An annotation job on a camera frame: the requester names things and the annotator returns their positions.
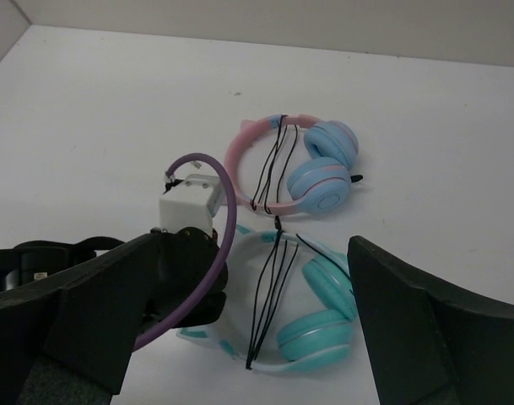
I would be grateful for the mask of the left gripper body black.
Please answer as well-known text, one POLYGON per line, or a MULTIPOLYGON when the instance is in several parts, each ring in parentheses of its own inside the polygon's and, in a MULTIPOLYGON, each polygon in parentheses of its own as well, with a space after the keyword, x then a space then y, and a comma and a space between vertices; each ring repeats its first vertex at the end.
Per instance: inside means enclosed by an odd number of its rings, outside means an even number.
MULTIPOLYGON (((148 301, 140 332, 146 333, 183 303, 202 282, 219 250, 218 235, 187 227, 160 234, 159 284, 148 301)), ((176 324, 177 328, 200 327, 217 321, 226 301, 228 268, 222 267, 212 287, 199 303, 176 324)))

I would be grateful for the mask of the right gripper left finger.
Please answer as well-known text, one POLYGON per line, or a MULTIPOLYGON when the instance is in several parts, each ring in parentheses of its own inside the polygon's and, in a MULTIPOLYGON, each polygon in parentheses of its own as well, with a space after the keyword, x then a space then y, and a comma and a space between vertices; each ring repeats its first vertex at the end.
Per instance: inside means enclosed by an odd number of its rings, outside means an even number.
POLYGON ((0 293, 0 404, 107 404, 157 279, 146 234, 0 293))

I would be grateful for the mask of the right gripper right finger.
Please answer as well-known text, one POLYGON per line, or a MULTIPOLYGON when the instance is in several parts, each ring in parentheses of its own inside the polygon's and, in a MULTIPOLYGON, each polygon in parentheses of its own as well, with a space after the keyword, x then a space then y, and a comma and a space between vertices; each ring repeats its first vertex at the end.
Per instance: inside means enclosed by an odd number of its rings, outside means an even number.
POLYGON ((514 305, 349 240, 354 296, 382 404, 514 404, 514 305))

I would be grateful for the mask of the teal cat-ear headphones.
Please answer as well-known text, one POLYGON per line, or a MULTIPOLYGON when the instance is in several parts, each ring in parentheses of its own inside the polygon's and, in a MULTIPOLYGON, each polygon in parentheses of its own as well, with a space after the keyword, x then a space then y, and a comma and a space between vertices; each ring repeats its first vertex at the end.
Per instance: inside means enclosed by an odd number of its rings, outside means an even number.
POLYGON ((219 319, 177 337, 247 370, 306 373, 346 359, 358 311, 343 253, 309 235, 239 224, 219 319))

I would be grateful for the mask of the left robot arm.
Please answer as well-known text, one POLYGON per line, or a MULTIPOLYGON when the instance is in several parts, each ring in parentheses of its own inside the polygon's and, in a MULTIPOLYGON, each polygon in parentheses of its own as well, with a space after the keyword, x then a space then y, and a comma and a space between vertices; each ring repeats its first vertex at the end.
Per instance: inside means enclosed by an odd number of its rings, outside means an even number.
MULTIPOLYGON (((207 274, 219 250, 217 233, 205 235, 196 228, 177 233, 159 231, 159 284, 146 305, 139 334, 158 325, 182 304, 207 274)), ((32 240, 12 249, 0 249, 0 293, 59 273, 110 251, 123 242, 94 236, 75 244, 32 240)), ((228 268, 224 265, 197 305, 174 328, 199 327, 219 319, 226 301, 228 268)))

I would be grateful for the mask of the pink blue cat-ear headphones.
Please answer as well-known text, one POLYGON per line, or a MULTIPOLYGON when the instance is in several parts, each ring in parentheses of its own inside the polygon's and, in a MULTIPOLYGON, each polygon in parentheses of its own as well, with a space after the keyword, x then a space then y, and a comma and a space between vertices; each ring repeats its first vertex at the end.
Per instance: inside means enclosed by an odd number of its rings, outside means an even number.
POLYGON ((244 121, 225 154, 224 166, 235 189, 237 202, 254 212, 274 216, 320 214, 346 200, 351 184, 362 179, 352 175, 360 150, 353 130, 340 121, 314 116, 276 115, 244 121), (311 159, 296 168, 286 181, 290 202, 259 202, 241 190, 238 167, 243 154, 260 137, 293 126, 304 131, 303 142, 311 159))

